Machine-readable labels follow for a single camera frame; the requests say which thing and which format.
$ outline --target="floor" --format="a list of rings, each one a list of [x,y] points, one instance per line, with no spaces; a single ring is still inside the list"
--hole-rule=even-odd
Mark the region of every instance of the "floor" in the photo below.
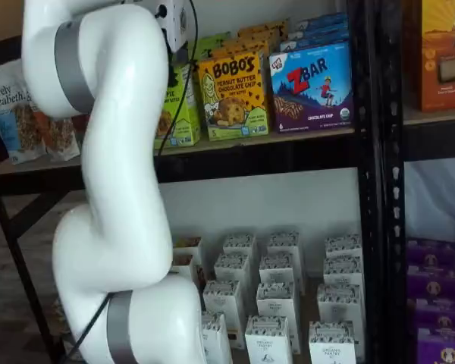
[[[7,198],[5,205],[9,215],[33,198]],[[52,236],[61,215],[82,201],[83,193],[71,193],[19,241],[48,320],[52,317],[51,307],[57,297],[51,266]],[[0,364],[5,363],[46,364],[49,360],[0,229]]]

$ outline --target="granola bag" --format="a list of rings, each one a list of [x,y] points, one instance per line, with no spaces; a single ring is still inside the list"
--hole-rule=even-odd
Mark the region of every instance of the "granola bag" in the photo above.
[[[46,153],[27,94],[16,77],[19,67],[20,60],[0,66],[0,137],[13,164]]]
[[[27,95],[27,101],[36,119],[36,126],[44,141],[45,150],[51,156],[51,160],[54,162],[68,161],[78,156],[80,151],[71,118],[50,118],[40,111],[27,90],[21,66],[21,63],[17,64],[14,70],[15,77]]]

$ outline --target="green snack box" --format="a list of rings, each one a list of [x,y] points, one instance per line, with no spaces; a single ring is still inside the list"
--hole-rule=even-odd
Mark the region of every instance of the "green snack box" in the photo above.
[[[155,135],[154,147],[160,148],[168,128],[174,121],[175,113],[180,104],[182,93],[184,92],[187,74],[189,72],[189,65],[183,67],[176,67],[175,73],[177,78],[177,85],[167,88],[167,95],[165,96],[165,103],[162,109],[162,115],[157,126],[157,134]],[[200,121],[199,112],[196,104],[196,98],[193,94],[192,75],[187,93],[185,95],[184,103],[180,108],[177,122],[170,136],[165,142],[165,148],[176,146],[193,146],[199,141],[200,138]]]
[[[221,47],[222,41],[231,38],[231,32],[219,33],[214,36],[206,36],[197,41],[196,54],[194,55],[194,60],[200,61],[204,58],[211,57],[210,51]],[[189,59],[192,56],[194,42],[189,42]]]

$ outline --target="black cable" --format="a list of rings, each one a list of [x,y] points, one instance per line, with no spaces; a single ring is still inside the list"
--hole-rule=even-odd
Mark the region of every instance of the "black cable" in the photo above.
[[[94,314],[93,318],[91,318],[91,321],[89,321],[89,324],[86,326],[84,329],[83,333],[81,334],[79,340],[75,343],[71,351],[69,352],[68,355],[66,355],[60,362],[59,364],[65,364],[78,350],[79,346],[83,343],[84,339],[86,339],[86,336],[88,333],[91,331],[93,328],[94,324],[98,320],[99,315],[101,315],[101,312],[103,309],[105,309],[106,305],[108,304],[109,300],[113,297],[113,293],[108,293],[99,306],[99,308],[96,310],[96,313]]]
[[[197,37],[199,35],[199,24],[197,23],[197,12],[196,12],[196,7],[194,6],[193,0],[189,0],[189,2],[190,2],[190,6],[192,8],[192,12],[194,14],[194,23],[195,23],[195,29],[196,29],[196,35],[194,37],[194,46],[192,48],[192,55],[190,56],[189,71],[187,72],[187,79],[186,79],[185,85],[184,85],[184,92],[182,93],[182,97],[180,98],[180,104],[177,108],[177,111],[175,112],[174,120],[172,120],[172,124],[170,124],[170,127],[168,128],[168,131],[165,134],[164,139],[162,140],[162,144],[160,145],[160,148],[158,149],[157,164],[158,164],[158,158],[160,158],[160,156],[162,155],[162,152],[164,150],[165,143],[167,142],[168,137],[170,136],[172,130],[175,127],[175,124],[177,123],[177,118],[180,114],[180,110],[182,109],[182,104],[184,103],[185,95],[187,94],[187,89],[188,89],[189,80],[190,80],[190,74],[192,73],[194,57],[196,55]]]
[[[196,35],[195,35],[195,38],[194,38],[194,46],[192,48],[192,55],[190,56],[190,61],[189,61],[189,71],[187,72],[187,79],[185,81],[184,92],[182,93],[182,97],[180,98],[179,107],[177,108],[177,111],[175,113],[174,120],[172,121],[171,126],[168,128],[168,131],[165,134],[164,139],[162,140],[162,144],[160,145],[160,149],[158,150],[157,158],[160,157],[160,155],[162,155],[162,151],[164,149],[165,142],[167,141],[168,136],[170,135],[170,133],[174,129],[174,125],[177,122],[177,118],[178,118],[178,116],[180,114],[180,109],[182,108],[182,104],[184,103],[184,100],[185,100],[185,95],[187,94],[187,88],[189,86],[190,74],[192,73],[194,56],[196,54],[197,37],[199,35],[199,24],[197,23],[196,7],[194,6],[193,0],[189,0],[189,2],[190,2],[190,6],[192,7],[192,11],[194,13],[194,22],[195,22],[195,26],[196,26]],[[99,308],[96,310],[96,313],[91,318],[91,321],[89,321],[89,324],[84,329],[84,332],[81,334],[79,340],[75,343],[75,345],[73,346],[73,348],[71,349],[69,354],[66,355],[59,362],[59,364],[65,364],[79,350],[79,346],[83,343],[84,339],[86,338],[86,336],[88,335],[88,333],[91,331],[91,329],[93,328],[94,324],[98,320],[99,315],[101,315],[101,312],[103,311],[103,309],[105,309],[106,305],[108,304],[109,300],[112,297],[113,297],[113,293],[108,293],[106,295],[105,299],[101,303],[101,306],[99,306]]]

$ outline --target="bobo's peanut butter chocolate chip box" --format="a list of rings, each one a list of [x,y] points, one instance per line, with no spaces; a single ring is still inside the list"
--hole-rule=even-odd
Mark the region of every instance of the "bobo's peanut butter chocolate chip box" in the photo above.
[[[263,52],[202,60],[199,82],[210,140],[268,134]]]

